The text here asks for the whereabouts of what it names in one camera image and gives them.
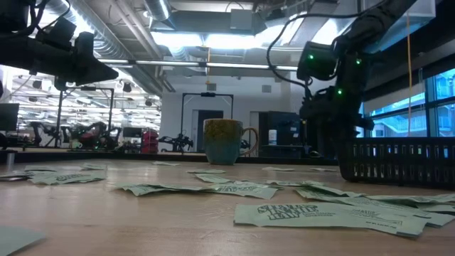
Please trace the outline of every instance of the paper slip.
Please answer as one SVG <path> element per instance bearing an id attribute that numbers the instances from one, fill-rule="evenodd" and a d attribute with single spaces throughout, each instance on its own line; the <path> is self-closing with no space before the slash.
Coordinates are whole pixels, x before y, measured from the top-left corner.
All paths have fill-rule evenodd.
<path id="1" fill-rule="evenodd" d="M 180 164 L 166 163 L 166 162 L 162 162 L 162 161 L 155 161 L 152 164 L 154 164 L 154 165 L 164 165 L 164 166 L 178 166 L 178 165 L 180 165 Z"/>
<path id="2" fill-rule="evenodd" d="M 276 188 L 267 188 L 262 186 L 253 185 L 235 185 L 235 184 L 216 184 L 209 186 L 213 193 L 227 193 L 238 196 L 253 196 L 256 198 L 270 199 L 275 192 Z"/>
<path id="3" fill-rule="evenodd" d="M 277 167 L 265 167 L 262 168 L 264 171 L 293 171 L 293 168 L 277 168 Z"/>
<path id="4" fill-rule="evenodd" d="M 229 179 L 218 177 L 218 176 L 213 175 L 213 174 L 195 174 L 195 175 L 196 175 L 196 177 L 200 178 L 201 180 L 203 180 L 205 182 L 211 182 L 211 183 L 227 183 L 227 182 L 231 182 L 231 180 L 229 180 Z"/>
<path id="5" fill-rule="evenodd" d="M 336 171 L 334 169 L 325 169 L 325 168 L 311 168 L 312 171 Z"/>
<path id="6" fill-rule="evenodd" d="M 83 169 L 86 170 L 106 170 L 107 165 L 106 164 L 89 164 L 89 163 L 84 163 L 82 165 Z"/>
<path id="7" fill-rule="evenodd" d="M 321 186 L 321 185 L 317 185 L 317 184 L 309 184 L 308 186 L 310 188 L 312 188 L 312 189 L 323 191 L 324 193 L 328 193 L 328 194 L 333 194 L 335 196 L 359 197 L 359 196 L 363 196 L 364 195 L 362 193 L 355 193 L 355 192 L 350 192 L 350 191 L 341 191 L 341 190 L 336 189 L 336 188 L 330 188 L 328 186 Z"/>
<path id="8" fill-rule="evenodd" d="M 420 210 L 433 213 L 455 213 L 455 205 L 451 204 L 436 204 L 436 203 L 416 203 L 416 207 Z"/>
<path id="9" fill-rule="evenodd" d="M 57 169 L 52 166 L 28 165 L 23 171 L 57 171 Z"/>
<path id="10" fill-rule="evenodd" d="M 425 221 L 419 218 L 407 218 L 337 203 L 237 205 L 234 223 L 281 227 L 369 228 L 409 237 L 420 235 L 425 226 Z"/>
<path id="11" fill-rule="evenodd" d="M 43 239 L 43 233 L 27 230 L 19 227 L 0 226 L 0 256 L 11 253 Z"/>
<path id="12" fill-rule="evenodd" d="M 225 174 L 226 171 L 223 170 L 215 170 L 215 169 L 210 169 L 210 170 L 191 170 L 191 171 L 186 171 L 189 174 Z"/>
<path id="13" fill-rule="evenodd" d="M 320 185 L 323 186 L 324 183 L 318 181 L 266 181 L 267 184 L 277 184 L 280 186 L 308 186 L 308 185 Z"/>
<path id="14" fill-rule="evenodd" d="M 208 188 L 197 187 L 197 186 L 179 186 L 179 185 L 165 185 L 165 184 L 130 184 L 130 183 L 118 183 L 115 184 L 118 188 L 123 188 L 125 191 L 131 191 L 135 196 L 142 196 L 148 193 L 155 193 L 159 191 L 202 191 L 208 190 Z"/>
<path id="15" fill-rule="evenodd" d="M 298 188 L 296 191 L 297 193 L 300 194 L 300 196 L 305 198 L 328 201 L 333 203 L 345 203 L 351 206 L 361 207 L 366 210 L 375 210 L 382 213 L 390 213 L 404 217 L 418 217 L 421 218 L 422 220 L 425 220 L 427 222 L 427 225 L 436 228 L 449 223 L 455 218 L 455 216 L 452 215 L 425 212 L 417 208 L 395 205 L 392 203 L 381 202 L 365 197 L 357 198 L 335 197 L 320 191 L 309 190 L 308 187 L 301 187 Z"/>
<path id="16" fill-rule="evenodd" d="M 54 171 L 21 171 L 0 175 L 0 179 L 30 178 L 35 175 L 55 174 Z"/>
<path id="17" fill-rule="evenodd" d="M 390 203 L 448 203 L 455 202 L 455 193 L 437 196 L 367 196 L 369 199 Z"/>
<path id="18" fill-rule="evenodd" d="M 49 174 L 34 176 L 30 181 L 35 184 L 58 185 L 67 183 L 87 183 L 106 178 L 104 173 Z"/>

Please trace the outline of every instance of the black wire basket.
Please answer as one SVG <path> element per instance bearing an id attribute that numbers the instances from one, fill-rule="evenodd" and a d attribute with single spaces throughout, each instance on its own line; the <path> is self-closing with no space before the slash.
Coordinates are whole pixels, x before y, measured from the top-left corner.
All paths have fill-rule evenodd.
<path id="1" fill-rule="evenodd" d="M 338 145 L 347 181 L 455 189 L 455 138 L 359 138 Z"/>

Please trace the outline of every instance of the mug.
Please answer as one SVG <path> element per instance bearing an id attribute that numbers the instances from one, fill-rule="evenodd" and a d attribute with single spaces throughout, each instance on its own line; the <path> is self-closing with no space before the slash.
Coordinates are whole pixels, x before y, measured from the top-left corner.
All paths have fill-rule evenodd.
<path id="1" fill-rule="evenodd" d="M 71 141 L 71 148 L 80 149 L 80 148 L 82 148 L 82 143 L 80 143 L 78 140 L 74 139 L 73 141 Z"/>
<path id="2" fill-rule="evenodd" d="M 255 145 L 240 153 L 242 135 L 253 131 Z M 237 157 L 253 152 L 259 142 L 259 132 L 252 127 L 243 129 L 243 123 L 232 119 L 207 119 L 204 121 L 204 150 L 211 164 L 233 165 Z"/>

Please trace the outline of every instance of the table surface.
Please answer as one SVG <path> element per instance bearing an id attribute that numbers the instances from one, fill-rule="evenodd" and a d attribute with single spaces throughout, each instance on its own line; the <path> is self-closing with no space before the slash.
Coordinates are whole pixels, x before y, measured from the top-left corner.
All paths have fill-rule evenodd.
<path id="1" fill-rule="evenodd" d="M 158 193 L 136 197 L 114 189 L 116 182 L 204 186 L 191 169 L 223 169 L 231 179 L 312 180 L 344 191 L 372 195 L 436 195 L 447 191 L 348 183 L 338 172 L 315 166 L 296 171 L 263 171 L 270 165 L 209 166 L 182 162 L 154 166 L 150 161 L 91 160 L 108 164 L 107 179 L 59 186 L 30 181 L 0 183 L 0 225 L 20 226 L 46 234 L 46 239 L 17 255 L 453 255 L 455 222 L 424 229 L 416 240 L 366 229 L 260 228 L 234 225 L 236 204 L 303 203 L 293 188 L 271 200 L 213 193 Z M 39 163 L 77 171 L 82 161 Z M 15 170 L 24 165 L 15 165 Z"/>

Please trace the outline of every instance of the doorway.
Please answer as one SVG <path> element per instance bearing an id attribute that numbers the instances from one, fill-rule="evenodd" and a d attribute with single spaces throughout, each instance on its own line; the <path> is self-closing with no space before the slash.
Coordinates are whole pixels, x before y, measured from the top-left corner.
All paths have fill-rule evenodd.
<path id="1" fill-rule="evenodd" d="M 222 110 L 199 110 L 198 113 L 198 152 L 204 152 L 204 121 L 207 119 L 223 118 Z"/>

